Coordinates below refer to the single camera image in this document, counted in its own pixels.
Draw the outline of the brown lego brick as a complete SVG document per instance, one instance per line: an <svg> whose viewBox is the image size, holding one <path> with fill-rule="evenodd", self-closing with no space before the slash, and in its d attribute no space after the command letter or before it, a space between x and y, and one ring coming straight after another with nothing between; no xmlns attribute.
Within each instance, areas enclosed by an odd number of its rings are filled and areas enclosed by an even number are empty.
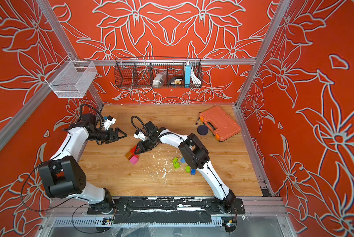
<svg viewBox="0 0 354 237"><path fill-rule="evenodd" d="M130 160L133 157L133 154L131 152L128 152L125 157Z"/></svg>

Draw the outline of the small red lego brick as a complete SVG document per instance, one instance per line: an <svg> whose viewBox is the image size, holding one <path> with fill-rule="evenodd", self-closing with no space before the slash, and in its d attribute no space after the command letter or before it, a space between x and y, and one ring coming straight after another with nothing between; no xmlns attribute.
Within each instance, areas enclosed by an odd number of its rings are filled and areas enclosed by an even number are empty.
<svg viewBox="0 0 354 237"><path fill-rule="evenodd" d="M137 149L137 145L135 145L135 146L130 150L130 152L131 152L131 154L132 154L133 156L136 156L136 149Z"/></svg>

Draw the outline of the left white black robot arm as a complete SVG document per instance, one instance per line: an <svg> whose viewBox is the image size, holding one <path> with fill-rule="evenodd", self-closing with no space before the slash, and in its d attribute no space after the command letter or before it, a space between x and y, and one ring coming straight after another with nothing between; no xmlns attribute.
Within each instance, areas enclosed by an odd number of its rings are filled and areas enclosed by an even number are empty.
<svg viewBox="0 0 354 237"><path fill-rule="evenodd" d="M103 117L100 112L96 115L88 113L81 114L65 129L67 136L58 151L38 167L47 197L80 199L102 213L114 209L109 190L89 183L78 162L88 141L106 145L127 136L119 128L112 127L115 122L112 116Z"/></svg>

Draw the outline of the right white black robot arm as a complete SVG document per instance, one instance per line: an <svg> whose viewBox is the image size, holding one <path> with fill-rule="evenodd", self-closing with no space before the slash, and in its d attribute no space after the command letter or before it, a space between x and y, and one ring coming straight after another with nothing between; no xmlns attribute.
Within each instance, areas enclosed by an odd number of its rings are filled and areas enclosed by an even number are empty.
<svg viewBox="0 0 354 237"><path fill-rule="evenodd" d="M158 128L151 121L144 123L138 116L131 117L131 124L136 128L134 137L139 139L135 146L135 155L150 152L158 144L178 148L188 166L204 177L219 209L224 213L232 211L236 195L219 177L210 160L209 151L194 133L177 134L165 127Z"/></svg>

